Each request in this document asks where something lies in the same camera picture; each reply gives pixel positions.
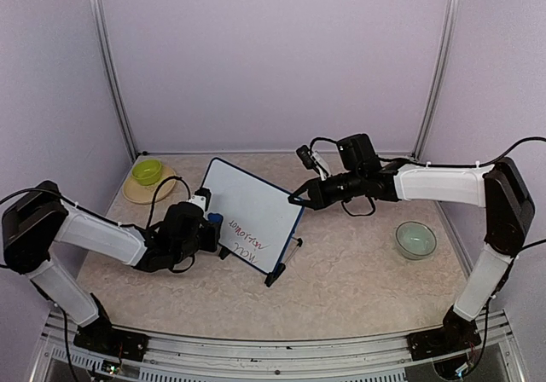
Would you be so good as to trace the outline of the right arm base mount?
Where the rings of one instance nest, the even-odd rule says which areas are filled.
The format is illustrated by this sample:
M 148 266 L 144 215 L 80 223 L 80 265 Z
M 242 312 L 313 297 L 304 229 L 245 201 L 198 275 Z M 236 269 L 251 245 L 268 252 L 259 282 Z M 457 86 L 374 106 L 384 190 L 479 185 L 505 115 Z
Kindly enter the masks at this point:
M 407 337 L 413 361 L 444 356 L 480 345 L 481 337 L 475 322 L 456 321 L 442 327 L 410 333 Z

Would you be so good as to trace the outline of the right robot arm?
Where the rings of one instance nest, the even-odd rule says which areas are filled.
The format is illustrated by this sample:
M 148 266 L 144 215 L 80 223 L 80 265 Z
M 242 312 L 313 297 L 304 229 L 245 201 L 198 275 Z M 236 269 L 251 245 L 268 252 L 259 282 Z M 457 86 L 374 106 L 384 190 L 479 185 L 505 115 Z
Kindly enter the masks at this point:
M 296 150 L 316 177 L 295 189 L 289 203 L 314 211 L 358 197 L 370 204 L 427 200 L 439 205 L 471 261 L 466 286 L 436 333 L 442 350 L 456 350 L 468 339 L 481 310 L 502 289 L 516 259 L 529 248 L 526 240 L 536 207 L 511 151 L 470 165 L 421 163 L 381 157 L 363 133 L 331 141 L 344 168 L 334 174 L 315 149 L 320 140 L 316 137 Z

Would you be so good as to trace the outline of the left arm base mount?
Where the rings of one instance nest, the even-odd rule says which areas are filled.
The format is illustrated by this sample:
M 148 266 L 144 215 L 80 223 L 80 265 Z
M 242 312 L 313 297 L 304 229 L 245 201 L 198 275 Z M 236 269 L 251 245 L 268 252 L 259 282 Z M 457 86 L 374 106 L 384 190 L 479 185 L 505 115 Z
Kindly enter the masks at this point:
M 73 343 L 79 348 L 136 362 L 142 362 L 148 348 L 148 335 L 113 327 L 108 322 L 94 321 L 78 327 Z

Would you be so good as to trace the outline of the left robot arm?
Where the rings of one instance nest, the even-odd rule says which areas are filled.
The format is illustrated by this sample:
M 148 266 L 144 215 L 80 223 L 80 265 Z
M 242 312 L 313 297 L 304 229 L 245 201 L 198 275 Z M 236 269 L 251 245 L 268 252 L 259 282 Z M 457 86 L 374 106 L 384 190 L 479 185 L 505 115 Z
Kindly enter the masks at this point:
M 119 344 L 100 301 L 84 291 L 50 250 L 54 243 L 78 246 L 114 258 L 133 269 L 179 273 L 183 260 L 218 248 L 223 216 L 210 213 L 212 194 L 200 188 L 186 201 L 170 205 L 163 219 L 140 228 L 111 221 L 64 197 L 44 181 L 9 195 L 2 214 L 3 259 L 8 269 L 26 276 L 78 325 L 81 335 L 103 352 Z

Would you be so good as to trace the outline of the blue whiteboard eraser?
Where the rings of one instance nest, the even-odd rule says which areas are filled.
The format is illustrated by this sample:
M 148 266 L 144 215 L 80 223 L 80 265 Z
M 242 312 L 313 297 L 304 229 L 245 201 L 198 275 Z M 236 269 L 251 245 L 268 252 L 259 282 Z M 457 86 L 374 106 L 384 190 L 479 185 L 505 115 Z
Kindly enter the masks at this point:
M 222 224 L 224 217 L 219 213 L 209 213 L 207 215 L 207 220 L 209 223 Z

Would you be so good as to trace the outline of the small blue-framed whiteboard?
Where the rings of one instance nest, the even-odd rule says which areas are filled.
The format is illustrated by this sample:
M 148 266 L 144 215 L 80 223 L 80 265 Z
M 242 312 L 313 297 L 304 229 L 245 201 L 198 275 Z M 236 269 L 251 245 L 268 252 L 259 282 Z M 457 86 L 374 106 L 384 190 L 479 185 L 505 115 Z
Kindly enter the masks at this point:
M 304 208 L 289 192 L 237 165 L 211 160 L 202 187 L 212 192 L 210 213 L 224 217 L 219 245 L 267 275 L 282 261 Z

